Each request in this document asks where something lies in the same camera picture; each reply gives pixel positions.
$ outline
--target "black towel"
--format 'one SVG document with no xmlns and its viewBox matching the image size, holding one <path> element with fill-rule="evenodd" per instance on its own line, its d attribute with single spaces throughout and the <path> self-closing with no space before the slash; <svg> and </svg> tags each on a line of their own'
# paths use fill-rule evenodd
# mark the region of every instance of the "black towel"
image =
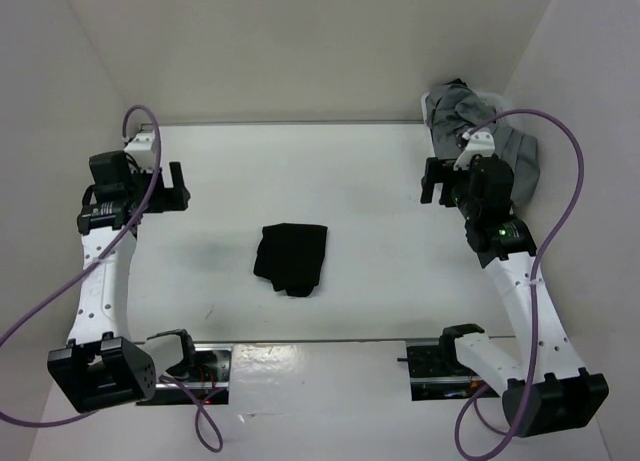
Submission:
<svg viewBox="0 0 640 461">
<path fill-rule="evenodd" d="M 274 291 L 306 297 L 320 283 L 327 227 L 282 223 L 262 228 L 253 274 L 271 281 Z"/>
</svg>

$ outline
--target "robotic arm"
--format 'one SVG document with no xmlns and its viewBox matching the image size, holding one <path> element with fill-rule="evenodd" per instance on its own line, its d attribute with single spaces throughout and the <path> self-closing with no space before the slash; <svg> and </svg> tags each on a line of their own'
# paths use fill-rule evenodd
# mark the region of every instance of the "robotic arm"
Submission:
<svg viewBox="0 0 640 461">
<path fill-rule="evenodd" d="M 560 323 L 541 274 L 530 279 L 536 245 L 527 225 L 511 209 L 513 172 L 493 156 L 487 131 L 465 133 L 457 159 L 427 159 L 421 203 L 431 203 L 442 184 L 440 204 L 465 218 L 467 242 L 491 277 L 507 309 L 520 347 L 529 360 L 531 284 L 539 316 L 538 362 L 533 391 L 518 436 L 528 437 L 586 426 L 609 389 L 602 374 L 589 374 Z M 527 368 L 491 342 L 475 324 L 446 328 L 440 345 L 449 362 L 466 366 L 502 398 L 509 424 L 518 409 Z"/>
<path fill-rule="evenodd" d="M 77 224 L 84 267 L 99 265 L 82 283 L 66 347 L 49 352 L 47 361 L 49 373 L 79 413 L 149 399 L 157 376 L 169 368 L 179 372 L 193 364 L 195 348 L 185 330 L 159 333 L 142 345 L 130 341 L 127 294 L 137 227 L 108 256 L 98 259 L 124 229 L 149 187 L 155 149 L 153 133 L 140 133 L 124 150 L 89 160 L 94 184 L 83 196 Z M 170 163 L 169 169 L 173 188 L 164 186 L 160 174 L 146 213 L 187 209 L 190 194 L 180 163 Z"/>
</svg>

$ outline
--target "crumpled gray fabric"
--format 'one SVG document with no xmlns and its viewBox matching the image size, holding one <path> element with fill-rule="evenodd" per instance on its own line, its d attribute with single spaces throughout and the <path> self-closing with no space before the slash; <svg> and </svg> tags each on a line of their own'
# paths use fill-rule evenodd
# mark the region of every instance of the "crumpled gray fabric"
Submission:
<svg viewBox="0 0 640 461">
<path fill-rule="evenodd" d="M 426 108 L 433 149 L 440 159 L 457 158 L 462 152 L 457 145 L 459 136 L 496 114 L 463 84 L 433 89 L 427 96 Z M 511 200 L 516 206 L 523 206 L 533 197 L 540 178 L 538 140 L 510 126 L 491 124 L 489 130 L 496 143 L 496 155 L 509 163 L 514 173 Z"/>
</svg>

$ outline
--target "table surface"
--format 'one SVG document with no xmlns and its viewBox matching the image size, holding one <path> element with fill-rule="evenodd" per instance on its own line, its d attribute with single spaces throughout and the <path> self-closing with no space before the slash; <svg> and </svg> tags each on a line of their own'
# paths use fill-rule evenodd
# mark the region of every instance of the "table surface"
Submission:
<svg viewBox="0 0 640 461">
<path fill-rule="evenodd" d="M 419 124 L 162 128 L 189 209 L 146 215 L 129 289 L 132 336 L 187 328 L 201 341 L 437 337 L 474 322 L 512 335 L 455 209 L 421 205 L 431 152 Z M 275 293 L 253 275 L 261 228 L 329 228 L 320 286 Z"/>
<path fill-rule="evenodd" d="M 513 340 L 499 340 L 515 348 Z M 411 401 L 401 341 L 237 345 L 229 404 L 210 406 L 224 437 L 212 455 L 194 432 L 193 406 L 102 410 L 71 425 L 40 429 L 31 461 L 185 459 L 233 461 L 457 461 L 453 426 L 462 401 Z M 500 401 L 481 401 L 484 415 L 505 426 Z M 57 386 L 43 419 L 75 414 Z M 206 439 L 215 442 L 207 427 Z M 473 412 L 462 442 L 479 455 L 500 438 Z M 597 421 L 585 428 L 515 439 L 500 461 L 609 461 Z"/>
</svg>

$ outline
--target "beige wall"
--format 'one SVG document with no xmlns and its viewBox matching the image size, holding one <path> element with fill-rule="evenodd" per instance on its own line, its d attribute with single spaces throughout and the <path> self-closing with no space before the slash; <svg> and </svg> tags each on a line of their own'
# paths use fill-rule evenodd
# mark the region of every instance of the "beige wall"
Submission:
<svg viewBox="0 0 640 461">
<path fill-rule="evenodd" d="M 0 332 L 77 272 L 75 217 L 91 154 L 114 149 L 124 104 L 66 0 L 0 0 Z M 77 291 L 0 350 L 0 409 L 39 420 Z M 0 422 L 2 459 L 35 431 Z"/>
<path fill-rule="evenodd" d="M 611 395 L 598 420 L 614 461 L 638 459 L 640 278 L 640 0 L 552 0 L 507 89 L 547 110 L 582 144 L 583 196 L 543 263 L 563 322 Z M 542 176 L 528 211 L 538 239 L 566 206 L 576 163 L 563 135 L 539 136 Z"/>
<path fill-rule="evenodd" d="M 70 0 L 125 100 L 165 122 L 417 120 L 502 92 L 549 0 Z"/>
</svg>

